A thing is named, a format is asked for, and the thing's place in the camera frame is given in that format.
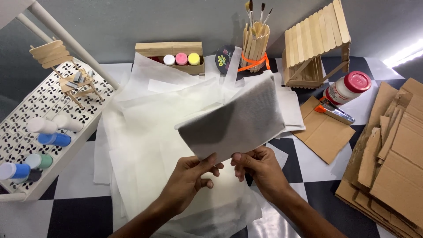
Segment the black and white checkered surface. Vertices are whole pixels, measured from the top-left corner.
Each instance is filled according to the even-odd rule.
[[[341,62],[341,58],[323,57],[322,61],[325,71],[330,72]],[[280,59],[271,59],[272,71],[281,70],[280,64]],[[131,70],[131,64],[103,66],[115,77],[120,77],[123,71],[130,73]],[[334,196],[352,149],[368,120],[380,83],[385,81],[398,89],[406,81],[374,58],[351,57],[350,71],[355,70],[369,75],[373,83],[372,88],[342,107],[356,119],[356,123],[351,125],[356,133],[330,165],[325,164],[291,133],[286,133],[280,140],[273,139],[269,143],[289,155],[283,172],[291,186],[345,235],[358,238],[393,237]],[[325,88],[344,75],[338,71],[316,90],[293,90],[302,104],[311,95],[321,97]],[[0,237],[107,237],[113,232],[110,187],[93,183],[95,138],[94,133],[40,200],[0,203]],[[247,178],[247,181],[251,185],[251,178]],[[269,216],[269,213],[263,213],[263,216]],[[249,230],[251,229],[247,226],[234,237],[252,237],[253,234],[249,235]],[[298,237],[295,232],[286,232],[285,236]]]

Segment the person's right hand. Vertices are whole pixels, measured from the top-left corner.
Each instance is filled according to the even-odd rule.
[[[231,165],[235,166],[235,176],[240,182],[244,180],[245,173],[250,174],[264,198],[271,203],[274,203],[273,198],[292,189],[276,160],[275,152],[268,147],[260,146],[245,154],[235,153]]]

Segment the stapler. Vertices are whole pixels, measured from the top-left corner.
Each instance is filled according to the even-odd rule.
[[[355,122],[354,118],[352,118],[343,110],[339,109],[335,104],[329,101],[326,97],[322,97],[319,101],[320,101],[320,104],[314,108],[315,111],[324,113],[347,125],[351,125]]]

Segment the label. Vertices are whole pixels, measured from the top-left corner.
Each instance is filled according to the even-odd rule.
[[[353,100],[353,98],[347,98],[339,94],[338,90],[336,89],[336,83],[333,83],[324,91],[324,96],[335,105],[343,105]]]

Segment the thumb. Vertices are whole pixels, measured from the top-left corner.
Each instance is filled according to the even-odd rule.
[[[213,153],[207,158],[203,159],[197,166],[195,166],[191,170],[194,171],[196,177],[200,177],[201,175],[207,173],[214,166],[216,159],[217,154]]]
[[[260,162],[258,160],[255,160],[247,154],[235,153],[232,155],[232,159],[238,164],[255,171],[257,171],[258,167],[260,166]]]

